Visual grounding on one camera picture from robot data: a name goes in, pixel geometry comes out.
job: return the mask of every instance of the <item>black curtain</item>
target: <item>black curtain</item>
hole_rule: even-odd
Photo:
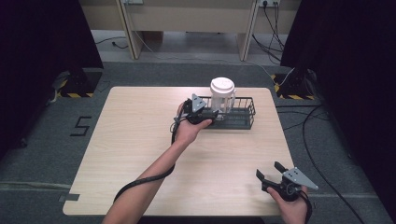
[[[103,68],[78,0],[0,2],[1,156],[49,99],[63,71]]]
[[[317,73],[350,153],[396,222],[395,12],[393,0],[303,0],[281,64]]]

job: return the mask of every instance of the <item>black cable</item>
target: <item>black cable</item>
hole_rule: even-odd
[[[182,113],[183,113],[183,109],[180,110],[180,112],[179,112],[179,114],[178,114],[178,117],[175,118],[175,123],[172,124],[172,126],[171,126],[171,127],[173,127],[173,129],[172,129],[172,131],[171,131],[171,132],[172,132],[171,144],[174,144],[175,139],[176,139],[176,133],[177,133],[178,126],[180,125],[180,122],[184,120],[184,119],[181,119]],[[167,176],[169,176],[170,174],[172,174],[172,172],[174,171],[174,169],[175,169],[175,165],[173,165],[168,171],[166,171],[166,172],[163,173],[163,174],[155,175],[155,176],[149,176],[149,177],[142,178],[142,179],[137,179],[137,180],[135,180],[135,181],[133,181],[133,182],[131,182],[131,183],[125,185],[125,186],[124,186],[122,189],[120,189],[120,191],[117,193],[116,197],[114,198],[114,202],[115,202],[115,201],[121,196],[121,194],[122,194],[123,192],[125,192],[127,189],[130,189],[130,188],[133,188],[133,187],[135,187],[135,186],[138,186],[138,185],[141,185],[141,184],[145,184],[145,183],[148,183],[148,182],[152,182],[152,181],[164,179],[164,178],[166,178]]]
[[[282,40],[280,40],[279,32],[277,30],[277,23],[279,22],[279,3],[274,2],[274,4],[275,4],[275,30],[276,30],[277,43],[279,44],[280,48],[283,50],[285,45],[282,43]]]
[[[100,43],[103,43],[103,42],[105,42],[105,41],[107,41],[107,40],[111,40],[111,39],[120,39],[120,38],[126,38],[126,37],[125,37],[125,36],[114,36],[114,37],[110,37],[110,38],[101,40],[101,41],[99,41],[99,42],[95,42],[95,44],[100,44]]]
[[[116,42],[111,42],[112,44],[113,44],[113,46],[114,47],[117,47],[117,48],[119,48],[119,49],[126,49],[126,48],[128,48],[128,45],[127,46],[125,46],[125,47],[120,47],[118,44],[116,44]]]
[[[277,105],[276,108],[294,108],[294,107],[315,107],[315,106],[320,106],[320,105]],[[296,112],[296,111],[278,111],[277,113],[300,113],[300,114],[305,114],[302,112]],[[294,124],[290,127],[284,128],[283,131],[286,131],[288,129],[292,129],[294,127],[300,126],[302,125],[304,122],[298,123],[298,124]]]
[[[99,92],[105,91],[105,90],[110,86],[110,82],[111,82],[111,81],[103,81],[103,82],[107,83],[107,85],[106,85],[103,89],[101,89],[101,90],[97,89]]]
[[[274,57],[275,59],[277,59],[278,61],[280,61],[280,59],[278,57],[275,56],[275,54],[273,54],[270,50],[270,48],[264,46],[264,44],[260,43],[255,35],[252,35],[253,39],[256,41],[257,45],[259,45],[259,47],[262,49],[262,51],[266,52],[268,55],[271,55],[272,57]]]
[[[292,128],[297,127],[297,126],[300,126],[300,125],[302,125],[302,124],[304,124],[304,122],[300,122],[300,123],[298,123],[298,124],[294,124],[294,125],[292,125],[292,126],[290,126],[290,127],[284,128],[283,131],[286,131],[286,130],[288,130],[288,129],[292,129]]]
[[[300,112],[300,111],[278,111],[277,113],[278,113],[278,114],[289,114],[289,113],[294,113],[294,114],[308,115],[308,113]],[[322,114],[326,114],[326,112],[320,113],[320,114],[318,114],[318,115],[311,115],[311,116],[312,116],[313,118],[315,118],[315,119],[330,120],[330,119],[321,118],[319,115],[322,115]]]
[[[306,153],[309,157],[309,160],[311,160],[312,164],[314,165],[315,169],[318,171],[318,173],[320,174],[320,176],[323,178],[323,180],[330,186],[330,188],[332,188],[332,190],[338,195],[338,197],[346,204],[346,206],[349,207],[349,209],[353,212],[353,214],[356,216],[356,218],[362,223],[364,224],[363,220],[361,219],[361,217],[359,216],[359,214],[355,211],[355,209],[353,209],[353,207],[349,204],[349,202],[343,197],[343,195],[341,195],[340,192],[338,192],[338,190],[329,182],[329,180],[327,180],[327,178],[325,177],[325,175],[319,170],[317,164],[315,163],[314,159],[312,158],[311,152],[309,151],[308,148],[308,144],[306,143],[306,138],[305,138],[305,124],[308,121],[309,117],[311,117],[311,115],[318,109],[320,108],[321,105],[315,107],[309,114],[308,116],[306,116],[304,123],[303,123],[303,141],[304,141],[304,147],[306,150]]]
[[[277,34],[276,29],[274,28],[273,24],[271,23],[271,20],[268,17],[267,11],[265,9],[266,9],[266,7],[264,7],[264,15],[267,18],[268,23],[270,24],[271,30],[273,31],[273,38],[276,39],[276,41],[279,43],[279,46],[283,46],[282,41],[279,39],[279,35]]]
[[[273,34],[273,36],[271,37],[271,41],[270,41],[270,45],[269,45],[269,48],[271,48],[271,46],[272,46],[272,42],[274,41],[274,34]],[[276,62],[274,62],[272,59],[271,59],[271,57],[270,57],[270,55],[268,54],[268,59],[270,60],[270,62],[271,63],[274,63],[274,64],[278,64],[278,65],[280,65],[280,59],[278,59],[278,58],[276,58],[278,61],[279,61],[279,63],[276,63]]]

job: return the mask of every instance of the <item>wall socket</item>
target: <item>wall socket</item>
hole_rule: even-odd
[[[259,7],[264,7],[264,1],[267,1],[267,7],[275,7],[275,3],[279,6],[280,0],[259,0]]]

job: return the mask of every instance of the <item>wall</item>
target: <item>wall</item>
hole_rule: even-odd
[[[91,30],[123,30],[117,0],[79,0]]]
[[[79,0],[91,30],[123,30],[120,14],[117,8],[118,0]],[[301,0],[281,0],[279,5],[278,32],[286,35],[294,21]],[[275,25],[275,9],[266,9],[271,23]],[[259,8],[254,29],[255,34],[271,34],[273,31]]]

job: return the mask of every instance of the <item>black wire basket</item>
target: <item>black wire basket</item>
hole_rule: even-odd
[[[211,113],[211,97],[200,96],[206,103],[203,113]],[[254,108],[253,98],[235,97],[233,106],[228,113],[219,113],[218,118],[207,129],[236,129],[250,130],[256,109]]]

